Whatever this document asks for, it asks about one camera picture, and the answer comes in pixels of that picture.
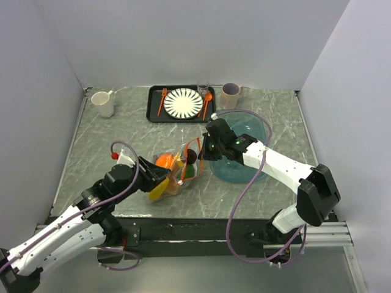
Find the dark purple food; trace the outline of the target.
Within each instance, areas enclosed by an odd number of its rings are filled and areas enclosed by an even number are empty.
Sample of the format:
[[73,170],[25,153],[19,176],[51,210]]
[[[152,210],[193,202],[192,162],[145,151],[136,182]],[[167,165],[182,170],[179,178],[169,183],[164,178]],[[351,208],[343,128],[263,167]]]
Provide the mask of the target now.
[[188,148],[186,150],[186,154],[186,163],[191,165],[194,164],[197,160],[197,153],[194,150]]

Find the yellow banana toy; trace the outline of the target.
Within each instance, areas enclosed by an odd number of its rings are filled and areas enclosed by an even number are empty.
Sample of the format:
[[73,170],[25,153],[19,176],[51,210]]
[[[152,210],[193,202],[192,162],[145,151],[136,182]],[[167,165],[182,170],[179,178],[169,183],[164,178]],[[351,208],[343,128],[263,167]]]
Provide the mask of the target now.
[[148,194],[148,198],[151,201],[156,201],[158,200],[165,190],[167,189],[169,185],[169,178],[165,178],[161,183],[159,183],[151,192]]

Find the clear zip top bag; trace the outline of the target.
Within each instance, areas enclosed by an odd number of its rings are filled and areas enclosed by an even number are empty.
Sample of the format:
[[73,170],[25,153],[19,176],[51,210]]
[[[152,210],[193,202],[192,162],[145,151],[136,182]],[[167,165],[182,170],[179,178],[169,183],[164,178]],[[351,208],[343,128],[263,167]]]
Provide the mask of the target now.
[[[170,178],[172,176],[172,177],[176,177],[176,179],[178,180],[178,185],[180,185],[180,187],[178,188],[178,193],[176,195],[178,195],[183,189],[188,187],[189,184],[191,183],[191,181],[193,179],[195,179],[196,177],[199,177],[200,174],[203,172],[203,161],[198,159],[198,155],[199,155],[199,153],[201,151],[201,139],[200,139],[200,137],[197,137],[195,139],[190,140],[186,145],[183,145],[180,150],[177,150],[176,152],[173,152],[173,153],[170,153],[170,154],[175,156],[177,153],[183,153],[183,155],[186,157],[187,156],[186,150],[188,148],[194,150],[197,153],[197,160],[195,162],[195,164],[197,165],[197,173],[196,173],[196,176],[193,177],[193,178],[184,179],[185,168],[186,168],[187,163],[185,162],[185,164],[184,164],[184,166],[182,168],[178,168],[176,166],[176,163],[174,163],[174,165],[172,166],[172,169],[169,169],[170,173],[169,173],[169,175],[166,176],[166,178]],[[153,159],[152,159],[152,162],[155,164],[156,159],[160,155],[162,155],[162,154],[164,154],[164,153],[160,153],[160,154],[154,155]],[[163,195],[156,201],[159,201],[159,200],[162,200],[164,198],[171,197],[171,196],[175,196],[175,195],[170,195],[170,194],[167,194],[166,192],[164,192]]]

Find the green lime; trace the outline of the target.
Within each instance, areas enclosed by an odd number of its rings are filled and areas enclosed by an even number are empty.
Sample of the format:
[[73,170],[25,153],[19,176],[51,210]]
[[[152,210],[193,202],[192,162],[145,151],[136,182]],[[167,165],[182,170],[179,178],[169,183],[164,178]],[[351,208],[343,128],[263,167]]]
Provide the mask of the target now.
[[197,165],[196,164],[187,164],[185,168],[184,179],[193,178],[197,173]]

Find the orange fruit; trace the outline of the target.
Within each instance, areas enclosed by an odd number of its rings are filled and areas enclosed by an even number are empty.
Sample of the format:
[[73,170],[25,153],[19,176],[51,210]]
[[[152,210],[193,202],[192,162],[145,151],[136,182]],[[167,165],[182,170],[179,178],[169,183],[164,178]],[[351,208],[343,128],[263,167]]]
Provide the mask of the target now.
[[175,158],[170,153],[164,153],[160,155],[155,162],[155,164],[158,167],[167,168],[167,169],[172,169],[174,163],[175,163]]

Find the orange pumpkin toy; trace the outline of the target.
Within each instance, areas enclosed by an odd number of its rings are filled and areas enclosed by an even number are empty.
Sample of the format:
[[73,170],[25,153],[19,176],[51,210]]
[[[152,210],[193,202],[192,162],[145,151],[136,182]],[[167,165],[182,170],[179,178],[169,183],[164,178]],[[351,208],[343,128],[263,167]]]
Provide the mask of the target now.
[[167,185],[165,192],[170,195],[176,195],[178,193],[179,187],[180,185],[178,185],[178,180],[176,179],[176,177],[171,176],[169,178],[169,183]]

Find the yellow lumpy food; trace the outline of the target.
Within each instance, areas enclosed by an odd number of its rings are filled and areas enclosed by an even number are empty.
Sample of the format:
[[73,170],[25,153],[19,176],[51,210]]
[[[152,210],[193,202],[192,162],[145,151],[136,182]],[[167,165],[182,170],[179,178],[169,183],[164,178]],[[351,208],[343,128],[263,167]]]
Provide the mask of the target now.
[[183,155],[183,153],[177,153],[174,156],[174,159],[178,168],[182,168],[186,162],[186,157]]

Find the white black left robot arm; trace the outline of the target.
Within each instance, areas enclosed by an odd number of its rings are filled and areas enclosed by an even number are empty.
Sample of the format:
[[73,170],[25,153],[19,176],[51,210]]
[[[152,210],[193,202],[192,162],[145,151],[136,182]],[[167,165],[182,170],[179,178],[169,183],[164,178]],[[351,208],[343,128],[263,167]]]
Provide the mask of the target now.
[[50,270],[92,247],[116,244],[122,227],[112,215],[115,206],[138,190],[152,191],[169,174],[142,157],[113,166],[55,221],[21,245],[1,250],[5,290],[34,292]]

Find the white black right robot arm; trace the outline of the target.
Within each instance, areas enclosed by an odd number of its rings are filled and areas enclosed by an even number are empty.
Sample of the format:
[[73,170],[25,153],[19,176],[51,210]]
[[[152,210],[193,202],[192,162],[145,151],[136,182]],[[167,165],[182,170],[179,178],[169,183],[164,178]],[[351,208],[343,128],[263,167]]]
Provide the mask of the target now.
[[274,243],[283,242],[291,230],[304,224],[320,226],[340,201],[331,171],[323,164],[316,167],[302,164],[270,149],[255,137],[238,136],[217,115],[209,119],[203,137],[199,159],[218,161],[226,158],[261,170],[296,194],[296,204],[282,209],[271,220],[267,235]]

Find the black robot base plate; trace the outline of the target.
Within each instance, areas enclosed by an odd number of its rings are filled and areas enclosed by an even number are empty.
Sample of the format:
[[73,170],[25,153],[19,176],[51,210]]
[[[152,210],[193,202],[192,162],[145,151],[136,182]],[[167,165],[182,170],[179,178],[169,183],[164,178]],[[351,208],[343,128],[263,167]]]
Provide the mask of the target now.
[[145,258],[227,256],[232,246],[247,258],[262,258],[267,245],[285,245],[294,232],[273,231],[269,220],[116,217],[119,228],[104,241]]

